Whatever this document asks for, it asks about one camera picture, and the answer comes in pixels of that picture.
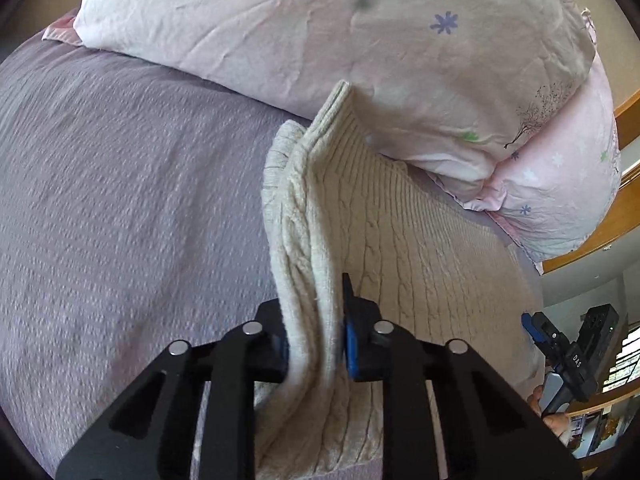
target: cream knit sweater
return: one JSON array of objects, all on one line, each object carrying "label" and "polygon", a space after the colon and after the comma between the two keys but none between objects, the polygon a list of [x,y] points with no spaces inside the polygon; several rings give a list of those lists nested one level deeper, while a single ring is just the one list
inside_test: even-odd
[{"label": "cream knit sweater", "polygon": [[264,170],[271,267],[291,354],[277,388],[257,389],[261,479],[311,476],[382,453],[382,388],[351,383],[342,356],[341,273],[418,338],[468,341],[521,394],[542,359],[520,326],[539,310],[491,229],[469,222],[371,152],[339,83],[313,124],[281,127]]}]

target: purple bedspread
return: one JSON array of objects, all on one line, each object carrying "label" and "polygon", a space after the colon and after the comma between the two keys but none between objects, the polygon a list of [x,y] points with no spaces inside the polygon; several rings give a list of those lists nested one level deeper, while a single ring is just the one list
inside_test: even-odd
[{"label": "purple bedspread", "polygon": [[167,343],[215,340],[276,296],[260,188],[290,118],[40,36],[0,66],[0,406],[50,474]]}]

